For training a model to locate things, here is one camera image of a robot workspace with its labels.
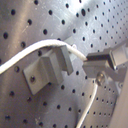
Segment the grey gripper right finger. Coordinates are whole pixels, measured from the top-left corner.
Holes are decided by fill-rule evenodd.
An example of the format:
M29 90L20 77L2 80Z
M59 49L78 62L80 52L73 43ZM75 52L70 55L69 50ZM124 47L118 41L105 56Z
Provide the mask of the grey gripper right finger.
M104 49L102 52L97 52L97 53L89 53L87 55L87 59L89 61L107 60L109 66L112 69L115 69L115 61L111 49Z

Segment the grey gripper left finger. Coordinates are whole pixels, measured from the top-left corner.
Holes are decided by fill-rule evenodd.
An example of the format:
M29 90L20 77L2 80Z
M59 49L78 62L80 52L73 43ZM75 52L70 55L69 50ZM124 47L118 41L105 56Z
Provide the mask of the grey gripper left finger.
M118 80L118 74L110 67L106 60L85 61L83 70L89 78L94 78L98 86L102 86L108 77Z

